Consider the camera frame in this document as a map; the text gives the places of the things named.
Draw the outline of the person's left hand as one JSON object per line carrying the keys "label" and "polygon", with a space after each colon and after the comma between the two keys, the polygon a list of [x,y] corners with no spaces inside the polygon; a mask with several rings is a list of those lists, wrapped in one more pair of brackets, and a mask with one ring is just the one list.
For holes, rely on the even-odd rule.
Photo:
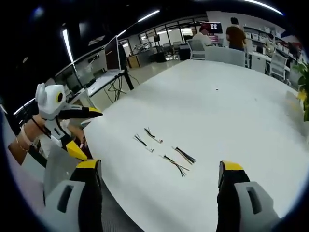
{"label": "person's left hand", "polygon": [[40,135],[44,134],[45,120],[39,115],[34,115],[27,123],[24,124],[24,131],[27,138],[34,142]]}

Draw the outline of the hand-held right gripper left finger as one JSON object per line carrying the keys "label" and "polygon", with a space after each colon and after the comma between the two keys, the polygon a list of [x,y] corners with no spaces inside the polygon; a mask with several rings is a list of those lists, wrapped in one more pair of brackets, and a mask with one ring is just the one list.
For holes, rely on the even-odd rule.
{"label": "hand-held right gripper left finger", "polygon": [[53,232],[101,232],[101,160],[70,161],[44,177],[44,220]]}

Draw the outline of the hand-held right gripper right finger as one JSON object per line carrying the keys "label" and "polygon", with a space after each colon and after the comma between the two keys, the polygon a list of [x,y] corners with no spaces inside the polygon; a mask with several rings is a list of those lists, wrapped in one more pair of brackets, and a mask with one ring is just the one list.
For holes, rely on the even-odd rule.
{"label": "hand-held right gripper right finger", "polygon": [[271,196],[230,161],[219,164],[217,204],[218,232],[270,232],[280,221]]}

